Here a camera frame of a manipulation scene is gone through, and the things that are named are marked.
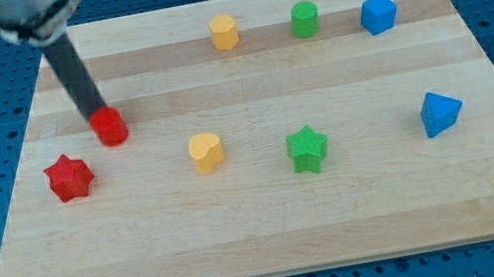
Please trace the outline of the grey robot arm end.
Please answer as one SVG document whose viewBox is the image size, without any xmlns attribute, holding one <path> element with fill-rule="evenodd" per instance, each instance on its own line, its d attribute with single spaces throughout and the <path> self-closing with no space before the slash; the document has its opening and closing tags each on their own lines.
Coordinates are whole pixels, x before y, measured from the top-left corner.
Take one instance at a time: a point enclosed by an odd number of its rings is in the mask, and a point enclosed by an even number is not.
<svg viewBox="0 0 494 277">
<path fill-rule="evenodd" d="M 9 44 L 46 47 L 66 32 L 83 0 L 0 0 L 0 36 Z"/>
</svg>

